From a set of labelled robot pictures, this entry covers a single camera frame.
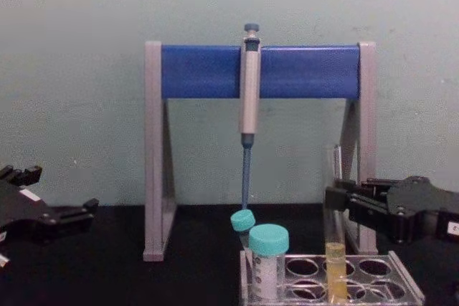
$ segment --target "glass tube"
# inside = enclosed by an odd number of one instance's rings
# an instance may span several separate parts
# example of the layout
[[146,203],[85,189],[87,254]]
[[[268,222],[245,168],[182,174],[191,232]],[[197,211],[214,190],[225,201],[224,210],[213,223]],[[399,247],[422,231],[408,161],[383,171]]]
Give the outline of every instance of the glass tube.
[[255,217],[251,210],[243,209],[231,215],[230,220],[232,228],[239,236],[250,268],[252,268],[252,251],[249,249],[249,233],[250,229],[255,225]]
[[[341,179],[343,176],[341,146],[326,146],[323,175],[325,197],[325,188],[327,186],[334,186],[335,180]],[[346,242],[343,213],[324,207],[323,227],[325,234],[328,302],[331,304],[341,304],[347,301],[347,286],[345,282]]]

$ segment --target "pipette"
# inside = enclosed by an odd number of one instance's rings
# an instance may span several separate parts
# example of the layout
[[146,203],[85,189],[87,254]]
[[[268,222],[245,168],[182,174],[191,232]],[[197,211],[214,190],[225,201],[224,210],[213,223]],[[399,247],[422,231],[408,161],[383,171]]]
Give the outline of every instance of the pipette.
[[240,119],[242,159],[242,209],[247,208],[250,188],[250,160],[257,130],[258,103],[260,99],[260,39],[255,36],[258,24],[244,26],[247,36],[242,40],[240,68]]

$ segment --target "black surface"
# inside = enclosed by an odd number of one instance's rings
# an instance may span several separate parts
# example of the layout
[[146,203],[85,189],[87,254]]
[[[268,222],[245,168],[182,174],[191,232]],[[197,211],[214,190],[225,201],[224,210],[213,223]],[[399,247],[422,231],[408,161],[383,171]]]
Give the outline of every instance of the black surface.
[[[10,243],[0,270],[0,305],[237,305],[239,239],[230,226],[236,206],[182,206],[166,260],[142,262],[143,207],[100,207],[90,233],[47,247]],[[319,205],[252,206],[258,223],[290,232],[291,253],[322,254]],[[459,246],[425,239],[394,249],[427,296],[426,305],[454,305]]]

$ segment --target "sample tube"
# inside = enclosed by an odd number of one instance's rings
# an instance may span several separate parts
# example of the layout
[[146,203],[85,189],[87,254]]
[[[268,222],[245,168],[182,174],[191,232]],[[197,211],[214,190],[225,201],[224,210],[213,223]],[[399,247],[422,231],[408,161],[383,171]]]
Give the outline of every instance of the sample tube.
[[262,300],[278,301],[284,298],[285,253],[288,245],[288,231],[282,226],[263,224],[250,230],[252,293]]
[[[336,179],[342,178],[341,146],[326,146],[325,187],[334,186]],[[344,218],[341,211],[323,208],[325,231],[325,255],[327,267],[328,302],[347,302],[346,282],[346,242]]]
[[249,249],[249,230],[255,225],[255,217],[249,209],[237,211],[231,215],[232,228],[239,235],[242,247],[245,251],[245,256],[252,267],[252,251]]

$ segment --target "white label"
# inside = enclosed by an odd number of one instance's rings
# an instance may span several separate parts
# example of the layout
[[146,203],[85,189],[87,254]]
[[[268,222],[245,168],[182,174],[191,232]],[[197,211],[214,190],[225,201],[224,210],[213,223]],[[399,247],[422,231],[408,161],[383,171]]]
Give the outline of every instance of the white label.
[[22,189],[19,191],[22,195],[24,196],[27,196],[29,199],[31,199],[32,201],[40,201],[41,198],[38,197],[37,195],[35,195],[34,193],[32,193],[30,190],[27,190],[27,189]]
[[450,221],[448,223],[448,233],[454,236],[459,236],[459,224],[457,222]]
[[252,290],[258,297],[275,300],[278,296],[278,262],[276,257],[253,254]]

